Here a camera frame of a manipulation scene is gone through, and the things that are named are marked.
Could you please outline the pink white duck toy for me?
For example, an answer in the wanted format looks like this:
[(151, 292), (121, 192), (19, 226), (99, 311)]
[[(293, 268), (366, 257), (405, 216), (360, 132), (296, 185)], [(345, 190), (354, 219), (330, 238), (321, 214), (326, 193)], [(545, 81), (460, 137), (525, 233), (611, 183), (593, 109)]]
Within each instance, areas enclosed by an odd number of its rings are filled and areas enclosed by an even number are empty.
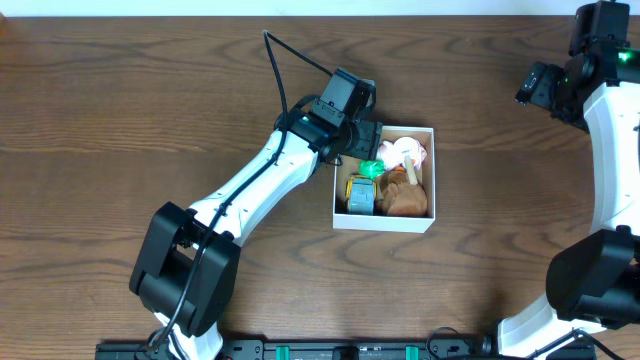
[(413, 137), (400, 137), (396, 141), (383, 140), (376, 153), (376, 159), (382, 161), (386, 170), (392, 170), (405, 164), (409, 157), (416, 170), (420, 170), (428, 153), (426, 148)]

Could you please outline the green round toy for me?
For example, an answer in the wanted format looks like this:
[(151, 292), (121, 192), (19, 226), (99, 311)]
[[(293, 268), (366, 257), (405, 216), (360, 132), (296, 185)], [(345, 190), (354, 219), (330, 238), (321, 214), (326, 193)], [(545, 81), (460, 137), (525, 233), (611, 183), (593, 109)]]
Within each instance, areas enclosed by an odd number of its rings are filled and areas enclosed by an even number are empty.
[(366, 160), (359, 164), (359, 174), (375, 180), (386, 172), (385, 164), (381, 160)]

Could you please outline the grey yellow toy car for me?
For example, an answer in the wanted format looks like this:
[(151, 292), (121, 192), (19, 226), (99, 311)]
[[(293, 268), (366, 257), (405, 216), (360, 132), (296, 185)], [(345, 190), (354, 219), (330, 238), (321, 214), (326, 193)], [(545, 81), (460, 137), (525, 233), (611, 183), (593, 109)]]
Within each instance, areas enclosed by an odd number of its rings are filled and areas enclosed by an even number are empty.
[(373, 215), (377, 197), (377, 186), (374, 180), (352, 175), (345, 191), (346, 207), (349, 214)]

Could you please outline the brown plush bear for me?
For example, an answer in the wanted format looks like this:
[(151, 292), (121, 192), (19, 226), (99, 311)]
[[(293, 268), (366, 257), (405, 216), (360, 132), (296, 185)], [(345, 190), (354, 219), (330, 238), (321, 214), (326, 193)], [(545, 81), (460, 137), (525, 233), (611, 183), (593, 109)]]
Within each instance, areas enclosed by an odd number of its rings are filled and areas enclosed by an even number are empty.
[(388, 171), (378, 182), (376, 209), (393, 217), (424, 217), (428, 198), (417, 177), (402, 171)]

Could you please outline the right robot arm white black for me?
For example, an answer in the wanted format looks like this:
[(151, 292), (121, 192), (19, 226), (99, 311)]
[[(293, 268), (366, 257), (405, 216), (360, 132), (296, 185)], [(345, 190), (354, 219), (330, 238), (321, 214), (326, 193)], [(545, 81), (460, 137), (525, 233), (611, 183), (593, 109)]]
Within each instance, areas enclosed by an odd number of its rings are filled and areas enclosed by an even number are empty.
[(591, 139), (589, 235), (551, 261), (544, 294), (497, 325), (492, 353), (586, 358), (595, 334), (639, 322), (639, 52), (627, 39), (630, 6), (579, 7), (564, 66), (536, 62), (515, 95)]

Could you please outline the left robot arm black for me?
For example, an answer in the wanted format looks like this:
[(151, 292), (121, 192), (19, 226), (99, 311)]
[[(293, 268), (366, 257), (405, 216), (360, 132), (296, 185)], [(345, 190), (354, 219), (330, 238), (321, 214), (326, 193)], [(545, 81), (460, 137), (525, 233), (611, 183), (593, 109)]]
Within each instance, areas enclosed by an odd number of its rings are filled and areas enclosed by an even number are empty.
[(217, 322), (234, 291), (249, 234), (321, 164), (339, 156), (372, 160), (382, 125), (369, 120), (374, 81), (336, 69), (321, 95), (285, 108), (262, 150), (225, 185), (188, 208), (168, 202), (151, 218), (129, 288), (163, 324), (146, 352), (213, 359)]

